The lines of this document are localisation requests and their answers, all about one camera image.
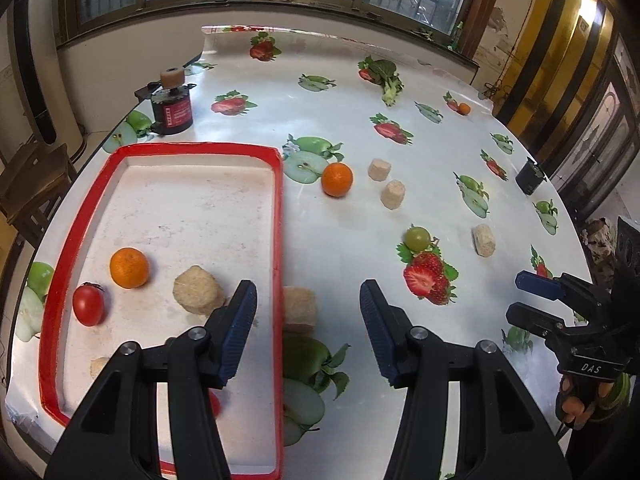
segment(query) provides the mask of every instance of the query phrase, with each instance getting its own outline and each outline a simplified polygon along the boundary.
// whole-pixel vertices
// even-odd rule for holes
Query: tray
[[[204,323],[172,296],[174,278],[200,265],[228,296],[243,278],[257,287],[238,374],[216,392],[216,423],[234,476],[279,478],[281,196],[282,163],[273,148],[194,142],[116,150],[71,225],[47,297],[38,363],[46,412],[66,426],[92,383],[90,362],[123,341],[147,348]],[[111,254],[127,246],[143,251],[152,269],[149,282],[131,290],[108,271]],[[106,292],[106,320],[92,328],[71,314],[72,292],[84,282]],[[158,443],[162,471],[174,472],[165,384],[158,385]]]

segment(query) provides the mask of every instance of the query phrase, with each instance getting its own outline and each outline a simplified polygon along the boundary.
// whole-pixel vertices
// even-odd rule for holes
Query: small orange fruit
[[[345,196],[353,184],[353,172],[341,162],[332,162],[322,172],[320,177],[322,191],[327,195],[340,197]]]
[[[460,103],[458,105],[458,113],[460,115],[469,115],[471,112],[471,106],[466,103]]]
[[[122,288],[142,286],[149,279],[149,263],[146,256],[132,247],[124,247],[113,253],[109,261],[111,279]]]

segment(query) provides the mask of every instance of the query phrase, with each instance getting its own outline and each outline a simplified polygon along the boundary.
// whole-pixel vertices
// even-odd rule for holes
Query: tiled floor
[[[108,132],[95,132],[88,135],[86,149],[80,159],[75,163],[77,170],[82,168],[89,156],[91,156],[107,134]],[[11,325],[15,309],[17,307],[18,294],[20,293],[24,276],[27,273],[33,251],[33,247],[28,243],[25,243],[22,253],[18,258],[17,265],[15,266],[14,277],[11,280],[2,312],[2,321],[0,323],[0,411],[2,412],[2,426],[4,427],[4,432],[6,433],[6,439],[9,446],[14,451],[18,459],[29,465],[38,475],[43,476],[46,464],[24,443],[14,428],[14,425],[10,420],[8,420],[6,410],[4,408],[4,397],[6,395],[6,359]]]

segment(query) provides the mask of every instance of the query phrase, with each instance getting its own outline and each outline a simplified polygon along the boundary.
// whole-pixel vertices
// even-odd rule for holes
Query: window frame
[[[462,0],[460,12],[456,22],[465,21],[469,10],[473,4],[478,4],[479,0]],[[135,3],[117,10],[111,10],[87,22],[81,23],[80,0],[58,0],[58,21],[60,32],[60,44],[66,44],[77,40],[79,37],[89,33],[111,27],[120,22],[134,20],[151,13],[167,11],[171,9],[193,8],[216,8],[232,3],[283,3],[288,5],[305,6],[312,9],[332,10],[340,14],[353,16],[367,21],[388,25],[390,27],[412,32],[416,38],[421,38],[418,31],[432,33],[433,42],[441,46],[446,46],[451,42],[451,35],[436,30],[429,25],[393,12],[382,7],[370,4],[367,0],[135,0]],[[474,20],[467,28],[478,28],[484,31],[486,23],[478,23]],[[464,53],[468,58],[472,57],[468,52]]]

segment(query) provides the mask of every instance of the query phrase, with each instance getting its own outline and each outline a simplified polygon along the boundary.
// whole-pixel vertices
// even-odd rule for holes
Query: yam piece
[[[316,326],[316,295],[302,286],[284,286],[284,330],[310,332]]]
[[[404,184],[399,180],[392,180],[385,186],[380,200],[387,209],[398,209],[404,200],[404,192]]]
[[[391,164],[389,162],[381,158],[374,158],[371,164],[369,164],[367,173],[372,180],[382,182],[389,176],[389,171],[391,171]]]
[[[487,224],[480,224],[471,229],[474,235],[474,245],[476,253],[484,258],[488,258],[495,251],[495,238],[491,228]]]
[[[95,379],[98,375],[100,375],[100,372],[108,362],[108,357],[98,357],[97,359],[91,361],[91,364],[89,365],[89,375],[91,376],[91,378]]]
[[[175,279],[174,298],[187,312],[209,316],[223,305],[225,293],[211,274],[194,265]]]

